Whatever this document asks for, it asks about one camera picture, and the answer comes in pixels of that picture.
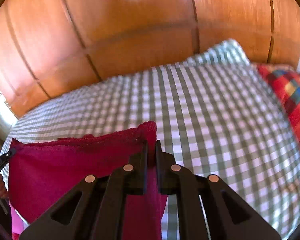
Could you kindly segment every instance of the colorful plaid pillow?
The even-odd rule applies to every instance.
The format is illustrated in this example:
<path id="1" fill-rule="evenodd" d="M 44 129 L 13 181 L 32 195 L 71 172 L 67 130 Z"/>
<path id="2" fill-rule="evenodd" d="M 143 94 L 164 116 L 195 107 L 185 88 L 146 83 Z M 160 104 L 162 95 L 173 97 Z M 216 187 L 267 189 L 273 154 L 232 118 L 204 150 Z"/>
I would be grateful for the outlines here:
<path id="1" fill-rule="evenodd" d="M 260 64 L 257 68 L 279 98 L 300 143 L 300 73 L 287 65 Z"/>

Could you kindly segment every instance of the pink towel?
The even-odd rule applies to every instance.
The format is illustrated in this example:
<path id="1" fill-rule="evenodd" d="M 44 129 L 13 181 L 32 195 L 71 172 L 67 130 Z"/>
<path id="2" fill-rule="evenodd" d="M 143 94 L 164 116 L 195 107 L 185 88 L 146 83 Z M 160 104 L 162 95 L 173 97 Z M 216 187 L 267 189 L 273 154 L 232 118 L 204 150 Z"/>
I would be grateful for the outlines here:
<path id="1" fill-rule="evenodd" d="M 108 176 L 125 165 L 130 155 L 142 150 L 145 140 L 149 145 L 147 193 L 127 197 L 123 239 L 161 239 L 160 220 L 167 196 L 158 193 L 156 184 L 156 124 L 151 121 L 101 137 L 29 144 L 12 139 L 10 147 L 17 153 L 9 163 L 10 202 L 32 223 L 86 175 Z"/>

